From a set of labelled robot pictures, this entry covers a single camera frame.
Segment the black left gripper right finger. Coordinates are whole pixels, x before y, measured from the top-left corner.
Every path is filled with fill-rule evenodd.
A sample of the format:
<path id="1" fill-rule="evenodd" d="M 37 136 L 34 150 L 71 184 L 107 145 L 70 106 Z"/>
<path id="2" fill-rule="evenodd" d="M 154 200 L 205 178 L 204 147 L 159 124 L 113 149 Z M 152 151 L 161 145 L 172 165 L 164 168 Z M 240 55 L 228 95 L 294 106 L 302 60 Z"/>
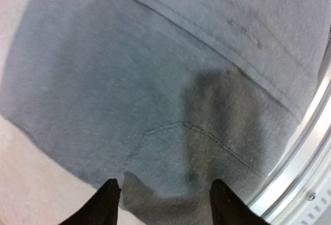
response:
<path id="1" fill-rule="evenodd" d="M 221 179 L 215 179 L 212 182 L 209 196 L 213 224 L 266 224 L 266 221 L 251 211 L 250 208 Z"/>

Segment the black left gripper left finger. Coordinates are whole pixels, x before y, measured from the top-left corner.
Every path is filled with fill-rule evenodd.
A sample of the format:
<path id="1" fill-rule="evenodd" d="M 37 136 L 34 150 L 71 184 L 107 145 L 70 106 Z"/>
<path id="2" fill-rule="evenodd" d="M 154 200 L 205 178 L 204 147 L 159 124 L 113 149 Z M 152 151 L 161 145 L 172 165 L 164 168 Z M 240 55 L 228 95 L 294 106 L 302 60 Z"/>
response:
<path id="1" fill-rule="evenodd" d="M 121 189 L 116 179 L 108 179 L 95 194 L 60 225 L 116 225 Z"/>

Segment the grey button-up shirt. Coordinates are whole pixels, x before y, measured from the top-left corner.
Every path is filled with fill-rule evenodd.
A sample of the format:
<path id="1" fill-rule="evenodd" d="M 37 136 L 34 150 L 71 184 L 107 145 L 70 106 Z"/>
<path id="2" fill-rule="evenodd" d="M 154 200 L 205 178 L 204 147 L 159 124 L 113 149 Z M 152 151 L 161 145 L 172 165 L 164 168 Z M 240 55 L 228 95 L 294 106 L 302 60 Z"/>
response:
<path id="1" fill-rule="evenodd" d="M 330 0 L 30 0 L 1 114 L 146 224 L 264 186 L 320 84 Z"/>

